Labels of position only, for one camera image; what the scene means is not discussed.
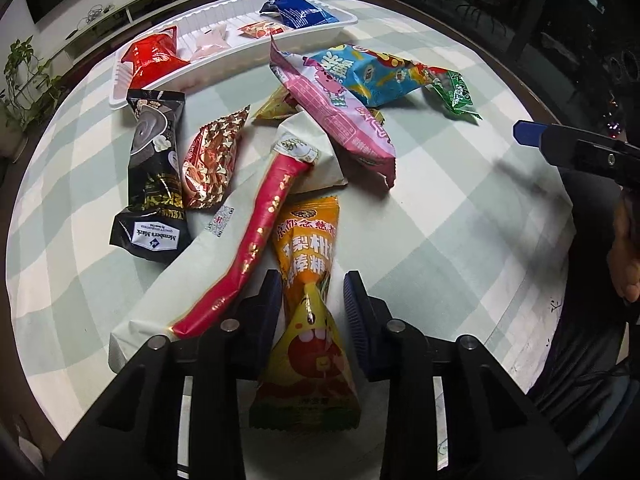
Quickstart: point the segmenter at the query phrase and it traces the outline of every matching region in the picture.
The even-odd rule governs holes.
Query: checkered tablecloth
[[[422,90],[382,107],[398,152],[396,186],[381,192],[359,171],[335,190],[340,219],[328,304],[343,336],[342,277],[357,269],[395,317],[431,336],[476,335],[527,390],[558,322],[574,236],[558,172],[511,137],[513,123],[529,115],[468,48],[390,10],[327,1],[360,20],[346,29],[345,41],[461,72],[484,117],[454,121]],[[7,245],[20,360],[62,437],[113,377],[106,351],[111,330],[162,271],[109,245],[113,216],[127,203],[134,128],[127,108],[109,108],[113,61],[98,63],[56,112],[20,186]],[[260,66],[189,94],[178,134],[182,153],[198,126],[258,104],[277,85]],[[257,167],[273,141],[275,126],[260,128],[241,145],[238,178]],[[323,453],[322,478],[369,476],[382,452],[384,388],[360,381],[362,424],[330,438],[340,446],[322,436],[244,432],[248,473],[294,476],[303,462],[278,455],[289,449],[310,460]],[[441,397],[438,403],[441,413]],[[444,428],[440,432],[444,454]]]

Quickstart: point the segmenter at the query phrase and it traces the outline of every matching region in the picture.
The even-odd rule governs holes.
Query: snack package
[[[278,51],[271,38],[270,67],[293,98],[327,134],[391,189],[396,150],[384,128],[351,92],[309,57]]]
[[[168,264],[191,243],[175,151],[184,94],[134,89],[127,101],[138,119],[129,157],[129,205],[113,219],[109,243]]]
[[[426,65],[352,45],[312,56],[366,106],[382,106],[428,83]]]
[[[334,46],[312,58],[367,107],[382,106],[427,86],[438,93],[451,112],[480,118],[458,72],[356,45]]]
[[[199,35],[196,38],[196,50],[191,54],[191,61],[212,56],[212,54],[217,54],[223,50],[231,48],[231,46],[225,41],[225,33],[226,23],[220,23],[211,30]]]
[[[298,113],[296,106],[298,102],[280,85],[254,114],[254,119],[286,119]],[[385,123],[385,117],[380,110],[369,108],[369,112],[381,126]]]
[[[335,244],[335,196],[288,206],[273,231],[287,327],[260,378],[249,424],[272,430],[347,430],[360,407],[344,345],[324,304]]]
[[[211,207],[222,200],[236,166],[240,131],[249,107],[200,128],[182,164],[186,207]]]
[[[255,22],[245,25],[244,27],[240,27],[238,30],[253,38],[262,38],[267,34],[280,34],[285,30],[291,30],[291,27],[287,27],[286,25],[276,22]]]
[[[155,334],[175,340],[178,335],[191,335],[191,330],[193,335],[200,333],[219,318],[247,280],[262,282],[263,276],[250,275],[288,192],[299,184],[302,192],[344,183],[329,137],[304,119],[299,113],[278,126],[270,154],[226,197],[215,215],[194,215],[190,228],[196,237],[191,245],[111,331],[111,370],[120,371]],[[311,165],[306,160],[314,151],[318,156]],[[184,322],[172,330],[179,319]]]
[[[174,25],[131,44],[120,60],[122,63],[133,63],[133,78],[129,88],[144,88],[189,64],[177,57],[177,30]]]
[[[306,0],[268,0],[260,9],[260,14],[280,17],[291,28],[338,22],[338,18]]]
[[[179,338],[202,334],[235,299],[249,279],[296,177],[308,171],[318,158],[318,150],[291,135],[282,136],[274,145],[273,151],[273,160],[255,194],[252,212],[242,238],[232,250],[214,251],[219,263],[226,263],[223,267],[224,275],[171,327]],[[222,236],[231,215],[236,212],[232,197],[241,187],[242,185],[229,196],[229,200],[210,222],[209,231],[215,237]]]
[[[456,115],[471,114],[482,119],[474,108],[469,89],[459,72],[430,66],[428,73],[428,88],[433,89],[442,98],[450,111]]]

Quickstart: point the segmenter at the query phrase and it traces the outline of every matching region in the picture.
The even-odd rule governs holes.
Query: plastic tray compartment
[[[188,92],[220,81],[234,73],[265,63],[269,59],[270,36],[255,39],[238,31],[249,23],[268,20],[260,15],[260,8],[267,0],[219,0],[211,4],[189,10],[160,23],[129,43],[116,53],[111,72],[111,93],[109,105],[117,110],[127,105],[127,90],[133,78],[133,63],[120,60],[135,40],[149,36],[164,28],[177,26],[178,56],[190,59],[195,51],[197,36],[207,32],[212,26],[226,22],[226,42],[231,46],[213,56],[198,59],[187,66],[154,81],[148,89],[175,90]],[[316,7],[322,7],[334,15],[338,22],[315,25],[313,27],[288,30],[274,36],[278,47],[288,52],[309,52],[337,43],[341,30],[358,22],[356,16],[319,0],[307,0]]]

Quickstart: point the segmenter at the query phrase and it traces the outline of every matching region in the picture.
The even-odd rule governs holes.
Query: pink snack package
[[[271,38],[271,70],[331,138],[389,189],[396,180],[396,149],[384,128],[351,92],[310,57],[280,52]]]
[[[212,56],[231,48],[225,41],[226,23],[215,25],[204,34],[196,38],[196,51],[191,55],[191,61],[200,59],[201,57]]]

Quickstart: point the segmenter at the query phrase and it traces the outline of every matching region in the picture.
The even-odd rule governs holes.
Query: black snack package
[[[109,243],[169,264],[191,243],[175,143],[184,94],[131,89],[127,101],[138,119],[129,157],[129,205],[113,219]]]

